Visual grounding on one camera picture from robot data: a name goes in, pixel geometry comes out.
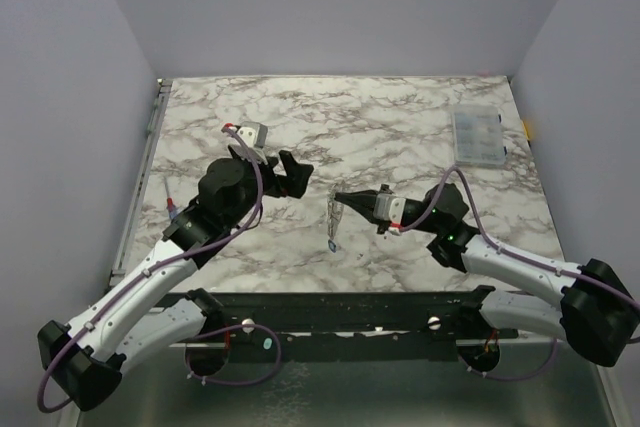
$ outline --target white wall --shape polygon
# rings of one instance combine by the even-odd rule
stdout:
[[[513,88],[566,255],[640,298],[640,0],[558,0]],[[640,425],[640,347],[616,372]]]
[[[36,333],[104,288],[157,84],[115,0],[0,12],[0,425],[52,425]]]
[[[117,0],[162,76],[509,74],[556,0]]]

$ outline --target plastic container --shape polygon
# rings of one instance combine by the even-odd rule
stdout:
[[[506,160],[500,112],[493,106],[451,108],[456,164],[499,167]]]

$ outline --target small object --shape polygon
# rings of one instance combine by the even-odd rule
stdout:
[[[495,339],[495,345],[498,345],[498,331],[496,329],[493,329],[491,331],[491,335],[489,336],[489,338],[487,339],[487,341],[484,343],[484,353],[487,354],[489,353],[489,347],[490,347],[490,342]]]
[[[429,320],[427,320],[427,326],[429,327],[429,330],[440,330],[442,322],[440,322],[438,317],[429,317]]]
[[[248,319],[248,318],[247,318],[247,319],[244,319],[244,320],[241,322],[241,324],[242,324],[242,325],[253,325],[253,324],[255,324],[255,322],[254,322],[252,319]],[[245,334],[250,334],[251,332],[253,332],[253,327],[245,327],[244,329],[242,329],[242,331],[243,331]]]
[[[173,199],[171,198],[171,192],[169,192],[169,180],[165,175],[163,177],[164,180],[164,190],[167,193],[167,212],[169,213],[169,220],[173,220],[178,215],[178,209],[173,203]]]
[[[451,108],[456,164],[499,167],[506,160],[500,112],[494,106],[456,105]]]
[[[533,125],[529,120],[522,121],[522,130],[524,130],[524,136],[527,138],[527,142],[531,145],[531,141],[533,140]]]
[[[334,254],[338,250],[335,237],[338,232],[338,225],[342,220],[342,212],[344,211],[344,204],[336,202],[335,195],[336,192],[345,190],[345,185],[344,182],[332,185],[327,195],[327,235],[329,236],[327,245]]]

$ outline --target white marble surface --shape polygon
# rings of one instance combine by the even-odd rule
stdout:
[[[490,233],[553,258],[562,253],[533,158],[504,77],[353,78],[251,77],[174,81],[128,268],[168,224],[163,176],[185,206],[214,159],[227,156],[226,122],[269,126],[267,153],[293,151],[315,166],[305,197],[265,198],[259,228],[231,243],[175,290],[317,292],[468,290],[491,279],[440,267],[425,246],[431,236],[410,232],[384,239],[345,208],[336,241],[327,248],[327,191],[388,183],[422,198],[453,162],[448,109],[494,105],[502,113],[507,163],[465,168]]]

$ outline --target purple cable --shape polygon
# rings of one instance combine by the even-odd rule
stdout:
[[[249,387],[252,385],[258,385],[264,382],[265,380],[268,380],[274,375],[276,375],[278,373],[278,370],[280,370],[280,363],[282,361],[282,345],[280,344],[280,339],[278,339],[278,335],[269,327],[265,327],[264,325],[258,325],[258,324],[230,325],[229,327],[223,327],[222,329],[214,330],[212,332],[207,332],[206,334],[197,335],[195,337],[192,337],[189,340],[190,341],[203,340],[209,337],[214,337],[216,335],[224,334],[225,332],[232,332],[234,330],[251,329],[251,328],[266,332],[267,334],[269,334],[269,336],[273,339],[273,342],[276,344],[276,360],[274,361],[273,367],[269,372],[253,380],[240,380],[240,381],[220,380],[220,379],[210,378],[207,376],[200,376],[193,372],[193,368],[191,367],[189,356],[186,355],[186,352],[185,352],[184,361],[185,361],[185,364],[187,365],[187,368],[189,369],[189,376],[195,377],[198,380],[203,380],[208,384],[226,385],[229,387]]]
[[[534,377],[537,377],[538,375],[541,375],[547,372],[553,365],[553,362],[556,360],[557,356],[558,356],[558,340],[553,339],[553,342],[551,344],[551,352],[549,353],[549,357],[547,357],[547,360],[545,360],[544,363],[533,372],[529,372],[528,374],[524,374],[524,375],[519,375],[517,377],[502,377],[501,375],[494,375],[494,374],[489,374],[487,372],[481,372],[479,370],[474,369],[469,364],[467,364],[467,362],[462,357],[460,357],[460,360],[464,365],[467,366],[467,370],[469,372],[477,376],[480,376],[484,379],[495,380],[497,382],[520,382],[523,380],[533,379]]]
[[[150,273],[153,274],[157,270],[159,270],[159,269],[161,269],[163,267],[166,267],[167,265],[172,264],[173,262],[176,262],[178,260],[189,259],[189,258],[193,257],[194,255],[198,255],[198,254],[201,254],[203,252],[207,252],[209,250],[217,249],[219,247],[222,247],[222,246],[228,244],[233,239],[235,239],[240,234],[242,234],[244,231],[246,231],[249,228],[249,226],[253,223],[255,218],[258,216],[258,214],[260,213],[261,206],[262,206],[262,194],[263,194],[264,186],[262,184],[262,176],[260,174],[260,167],[258,166],[258,162],[254,158],[253,152],[251,151],[251,149],[247,146],[247,144],[240,138],[240,136],[236,132],[234,132],[233,130],[231,130],[227,126],[225,126],[222,129],[222,132],[225,132],[225,133],[229,134],[231,137],[233,137],[240,144],[240,146],[245,150],[245,153],[247,154],[247,156],[249,158],[249,162],[251,162],[251,166],[253,167],[253,171],[256,174],[256,183],[257,183],[257,187],[258,187],[258,192],[257,192],[257,198],[256,198],[256,205],[255,205],[255,208],[253,209],[253,212],[249,216],[249,219],[247,219],[247,221],[244,224],[242,224],[242,226],[238,230],[236,230],[233,234],[231,234],[231,235],[229,235],[229,236],[225,237],[224,239],[221,239],[221,240],[219,240],[217,242],[214,242],[213,244],[205,245],[204,247],[200,247],[200,248],[193,249],[193,250],[188,250],[187,252],[183,252],[182,254],[174,255],[173,257],[169,257],[168,259],[165,259],[165,260],[163,260],[161,262],[158,262],[157,264],[153,265],[152,267],[149,267],[149,272]],[[94,315],[89,322],[95,325],[109,310],[111,310],[111,308],[116,303],[118,303],[120,301],[120,299],[122,297],[124,297],[140,281],[142,281],[142,280],[144,280],[146,278],[147,277],[142,273],[140,273],[136,277],[134,277],[134,279],[130,283],[125,285],[122,288],[122,290],[120,290],[116,295],[114,295],[112,299],[110,299],[98,312],[96,312],[96,315]],[[60,404],[58,404],[58,405],[56,405],[54,407],[48,407],[44,403],[44,392],[45,392],[45,389],[47,387],[47,383],[49,382],[49,379],[51,378],[51,375],[53,374],[54,370],[58,367],[58,364],[60,364],[60,361],[62,360],[62,358],[67,354],[67,352],[69,352],[69,350],[74,345],[77,344],[77,342],[87,332],[88,332],[88,329],[86,327],[82,327],[76,333],[76,335],[74,335],[71,338],[71,340],[67,344],[65,344],[65,346],[60,350],[60,352],[58,352],[58,354],[56,354],[56,356],[51,360],[51,363],[49,364],[49,367],[47,367],[47,369],[45,370],[44,375],[42,376],[42,379],[40,380],[40,385],[38,386],[37,404],[38,404],[38,409],[40,410],[40,412],[43,412],[45,414],[51,414],[53,412],[57,412],[58,410],[60,410],[63,407],[67,406],[71,402],[71,398],[68,398],[68,399],[64,400],[63,402],[61,402]]]
[[[262,207],[262,204],[260,204],[260,215],[258,215],[258,222],[256,222],[255,225],[252,225],[251,227],[249,227],[247,230],[253,230],[260,225],[260,222],[262,222],[262,211],[263,211],[263,207]]]
[[[530,259],[529,257],[526,257],[524,255],[518,254],[517,252],[513,252],[512,250],[509,249],[505,249],[504,247],[500,247],[496,242],[493,241],[493,239],[491,239],[491,237],[489,237],[489,234],[487,234],[487,231],[485,230],[484,226],[482,225],[482,221],[480,219],[480,214],[478,213],[478,208],[476,207],[476,203],[473,199],[473,195],[471,194],[471,188],[469,187],[469,182],[467,181],[467,178],[465,177],[464,173],[462,172],[462,170],[460,170],[460,168],[457,165],[452,165],[451,167],[449,167],[446,172],[444,173],[444,175],[442,176],[442,179],[440,180],[440,183],[438,184],[438,188],[436,189],[435,194],[433,195],[433,198],[431,199],[431,203],[429,204],[429,206],[426,208],[426,210],[422,213],[422,215],[420,217],[418,217],[416,219],[415,222],[413,222],[412,224],[407,225],[406,227],[402,227],[400,228],[400,232],[407,232],[409,230],[412,230],[414,228],[416,228],[418,225],[420,225],[422,222],[424,222],[424,220],[431,214],[431,212],[433,211],[433,209],[436,206],[436,203],[438,202],[438,199],[440,198],[440,195],[442,194],[442,190],[444,189],[445,183],[447,181],[447,179],[451,176],[451,174],[455,172],[458,174],[458,176],[460,177],[460,180],[462,181],[462,185],[464,187],[464,190],[467,194],[467,198],[469,199],[469,205],[471,206],[471,211],[473,212],[473,217],[476,220],[476,224],[478,225],[478,230],[480,231],[480,235],[482,236],[482,238],[484,239],[484,241],[490,245],[493,249],[500,251],[501,253],[519,260],[520,262],[524,262],[526,264],[532,265],[534,267],[537,267],[539,269],[543,269],[546,270],[547,272],[553,272],[554,274],[560,274],[560,275],[564,275],[565,277],[571,277],[572,279],[577,279],[577,280],[581,280],[583,282],[587,282],[591,285],[595,285],[596,287],[599,287],[603,290],[605,290],[606,292],[609,292],[610,294],[618,297],[619,299],[623,300],[624,302],[630,304],[633,308],[636,309],[636,311],[640,312],[640,302],[637,302],[635,299],[629,297],[628,295],[620,292],[617,289],[614,289],[613,287],[611,287],[610,285],[605,284],[604,282],[600,282],[599,280],[596,279],[592,279],[591,277],[588,277],[584,274],[577,274],[575,272],[571,272],[569,270],[564,270],[564,269],[556,269],[555,267],[552,267],[550,265],[547,265],[543,262],[539,262],[535,259]],[[640,336],[630,339],[629,342],[630,344],[636,344],[636,343],[640,343]],[[543,365],[541,367],[545,368],[545,366],[547,364],[550,364],[551,362],[553,362],[553,360],[555,359],[555,356],[550,356],[549,359],[547,359],[547,362],[545,363],[545,365]]]

